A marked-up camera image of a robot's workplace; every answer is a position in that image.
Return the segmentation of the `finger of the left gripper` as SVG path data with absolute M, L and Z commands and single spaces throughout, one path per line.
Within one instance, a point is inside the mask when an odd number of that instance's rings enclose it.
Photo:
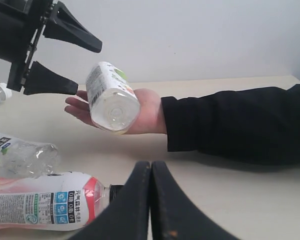
M 52 72 L 37 61 L 32 63 L 23 87 L 24 95 L 76 95 L 78 91 L 76 82 Z
M 61 1 L 52 7 L 43 36 L 71 43 L 94 53 L 100 53 L 103 47 L 103 42 L 83 27 Z

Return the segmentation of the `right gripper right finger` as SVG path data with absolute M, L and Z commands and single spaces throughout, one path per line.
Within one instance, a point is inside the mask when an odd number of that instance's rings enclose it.
M 151 164 L 149 205 L 154 240 L 236 240 L 187 197 L 163 161 Z

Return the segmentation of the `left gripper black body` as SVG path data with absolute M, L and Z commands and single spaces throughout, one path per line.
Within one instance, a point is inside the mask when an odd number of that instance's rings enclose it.
M 57 0 L 0 0 L 0 60 L 11 64 L 7 88 L 13 91 L 56 92 L 48 82 L 52 72 L 39 63 L 30 66 L 43 28 Z

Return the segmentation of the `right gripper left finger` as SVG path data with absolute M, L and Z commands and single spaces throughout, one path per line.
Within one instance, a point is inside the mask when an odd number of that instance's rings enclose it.
M 151 165 L 140 161 L 114 200 L 72 240 L 146 240 L 149 225 L 148 192 Z

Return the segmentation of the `black sleeved forearm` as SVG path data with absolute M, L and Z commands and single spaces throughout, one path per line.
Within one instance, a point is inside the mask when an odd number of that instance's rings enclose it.
M 300 163 L 300 84 L 161 102 L 169 152 L 198 151 L 257 165 Z

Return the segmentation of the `person's open hand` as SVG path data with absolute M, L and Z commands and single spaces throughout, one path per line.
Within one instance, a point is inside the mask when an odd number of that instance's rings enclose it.
M 155 91 L 147 88 L 136 89 L 134 93 L 140 103 L 140 113 L 125 134 L 166 134 L 167 129 L 161 97 Z M 67 106 L 64 111 L 84 124 L 94 127 L 95 125 L 90 117 L 87 92 L 79 90 L 76 95 L 77 98 L 68 97 L 65 99 Z

